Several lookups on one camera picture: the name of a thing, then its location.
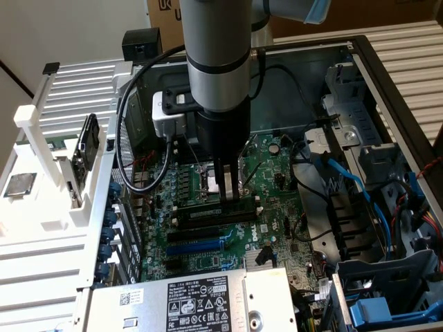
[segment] sticker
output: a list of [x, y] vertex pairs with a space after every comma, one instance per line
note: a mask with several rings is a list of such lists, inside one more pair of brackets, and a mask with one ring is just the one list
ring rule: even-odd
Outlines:
[[260, 232], [261, 233], [267, 233], [268, 232], [268, 225], [263, 223], [262, 225], [260, 225]]
[[130, 292], [120, 293], [120, 305], [143, 303], [143, 288], [131, 290]]
[[314, 299], [321, 301], [327, 298], [329, 290], [331, 289], [332, 281], [328, 278], [322, 278], [318, 280], [318, 294], [315, 294]]
[[230, 332], [228, 277], [168, 284], [166, 331]]

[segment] black box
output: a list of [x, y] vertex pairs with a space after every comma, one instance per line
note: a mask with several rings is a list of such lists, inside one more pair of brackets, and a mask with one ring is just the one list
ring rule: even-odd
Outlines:
[[163, 52], [159, 28], [130, 30], [122, 41], [125, 61], [144, 64]]

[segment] white wall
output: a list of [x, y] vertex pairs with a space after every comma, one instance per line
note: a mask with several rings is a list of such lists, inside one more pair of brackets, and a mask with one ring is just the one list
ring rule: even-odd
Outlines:
[[[123, 57], [127, 30], [149, 27], [145, 0], [0, 0], [0, 59], [35, 92], [48, 62]], [[0, 69], [0, 173], [30, 98]]]

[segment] motherboard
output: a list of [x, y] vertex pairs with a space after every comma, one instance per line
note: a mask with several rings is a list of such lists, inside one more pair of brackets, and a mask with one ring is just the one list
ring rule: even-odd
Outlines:
[[[257, 256], [271, 251], [265, 264], [285, 267], [296, 288], [315, 289], [321, 273], [311, 244], [292, 236], [303, 208], [290, 183], [290, 149], [280, 136], [252, 136], [239, 158], [240, 201], [228, 205], [219, 203], [211, 162], [173, 159], [156, 191], [132, 200], [144, 241], [141, 281], [260, 268]], [[154, 152], [136, 157], [136, 185], [155, 177], [160, 161]]]

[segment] power supply label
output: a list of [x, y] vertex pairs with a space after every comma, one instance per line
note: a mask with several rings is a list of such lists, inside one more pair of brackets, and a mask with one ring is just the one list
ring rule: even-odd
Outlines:
[[228, 277], [168, 284], [167, 332], [229, 332]]

